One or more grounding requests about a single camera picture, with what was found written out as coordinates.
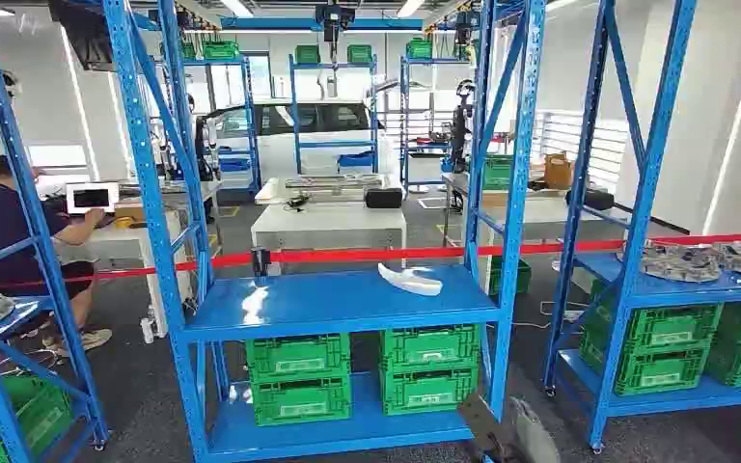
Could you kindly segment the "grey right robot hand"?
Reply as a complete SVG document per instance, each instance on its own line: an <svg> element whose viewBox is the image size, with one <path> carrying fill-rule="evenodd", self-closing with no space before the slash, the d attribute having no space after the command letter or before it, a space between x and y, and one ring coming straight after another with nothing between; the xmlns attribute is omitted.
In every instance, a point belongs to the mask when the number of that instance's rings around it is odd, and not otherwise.
<svg viewBox="0 0 741 463"><path fill-rule="evenodd" d="M472 432L476 448L490 462L526 461L514 429L501 423L477 392L469 393L457 411Z"/></svg>

